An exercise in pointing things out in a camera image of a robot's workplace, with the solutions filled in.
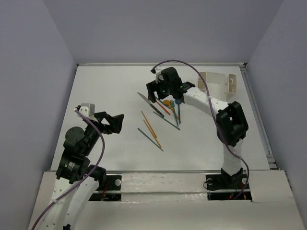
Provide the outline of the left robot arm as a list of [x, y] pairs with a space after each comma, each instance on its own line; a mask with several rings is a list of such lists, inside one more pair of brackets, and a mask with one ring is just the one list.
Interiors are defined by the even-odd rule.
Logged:
[[105, 152], [103, 135], [120, 133], [124, 115], [94, 113], [78, 106], [75, 113], [87, 124], [65, 134], [56, 180], [48, 206], [34, 222], [34, 230], [73, 230], [91, 195], [107, 187], [106, 170], [99, 167]]

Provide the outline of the orange plastic knife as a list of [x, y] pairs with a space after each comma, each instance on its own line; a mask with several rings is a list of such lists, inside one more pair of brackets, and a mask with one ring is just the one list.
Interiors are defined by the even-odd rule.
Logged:
[[157, 100], [156, 103], [168, 114], [171, 115], [168, 110]]

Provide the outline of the black handled steel knife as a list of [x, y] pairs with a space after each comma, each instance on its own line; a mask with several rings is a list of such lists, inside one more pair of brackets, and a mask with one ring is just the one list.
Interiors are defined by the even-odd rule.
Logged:
[[138, 94], [145, 102], [147, 102], [147, 103], [149, 104], [149, 106], [150, 106], [151, 108], [153, 108], [154, 111], [155, 111], [157, 114], [159, 114], [161, 117], [164, 117], [164, 115], [163, 115], [163, 114], [152, 104], [152, 102], [149, 101], [142, 93], [137, 92], [137, 94]]

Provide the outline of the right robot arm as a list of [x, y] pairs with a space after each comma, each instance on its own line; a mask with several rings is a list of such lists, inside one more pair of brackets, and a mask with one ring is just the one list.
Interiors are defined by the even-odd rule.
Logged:
[[182, 82], [174, 67], [159, 72], [152, 69], [151, 72], [155, 74], [155, 80], [146, 85], [150, 102], [154, 103], [157, 99], [162, 100], [172, 96], [213, 118], [217, 136], [224, 147], [224, 162], [220, 179], [212, 183], [221, 183], [227, 188], [236, 185], [243, 175], [241, 148], [248, 131], [248, 123], [241, 104], [221, 101], [210, 96], [208, 92], [201, 91], [193, 83]]

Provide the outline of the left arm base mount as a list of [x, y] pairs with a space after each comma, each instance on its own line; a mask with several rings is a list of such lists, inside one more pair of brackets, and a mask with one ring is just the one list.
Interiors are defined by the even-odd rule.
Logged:
[[122, 175], [107, 174], [106, 182], [100, 185], [89, 198], [89, 201], [118, 202], [121, 201]]

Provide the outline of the blue plastic spoon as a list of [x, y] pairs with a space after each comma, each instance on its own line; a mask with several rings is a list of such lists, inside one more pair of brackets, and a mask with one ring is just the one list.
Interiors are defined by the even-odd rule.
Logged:
[[177, 109], [178, 109], [178, 119], [179, 119], [179, 123], [181, 124], [181, 114], [180, 114], [180, 104], [181, 104], [181, 101], [180, 101], [180, 100], [175, 100], [175, 103], [176, 103]]

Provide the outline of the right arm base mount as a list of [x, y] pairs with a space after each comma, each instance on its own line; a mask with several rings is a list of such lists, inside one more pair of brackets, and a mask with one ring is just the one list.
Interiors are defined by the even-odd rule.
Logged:
[[207, 174], [203, 187], [207, 191], [209, 201], [226, 200], [252, 200], [249, 185], [245, 187], [246, 174], [244, 173], [237, 182], [226, 185], [221, 180], [220, 174]]

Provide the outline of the teal plastic fork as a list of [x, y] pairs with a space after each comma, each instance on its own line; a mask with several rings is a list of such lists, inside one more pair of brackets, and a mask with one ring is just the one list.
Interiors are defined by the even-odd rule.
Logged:
[[176, 121], [176, 125], [177, 125], [177, 127], [179, 127], [179, 122], [178, 122], [178, 118], [177, 118], [177, 115], [176, 115], [175, 104], [174, 104], [174, 101], [173, 101], [173, 100], [170, 100], [170, 106], [171, 106], [172, 112], [173, 112], [173, 114], [174, 114], [174, 118], [175, 118], [175, 121]]

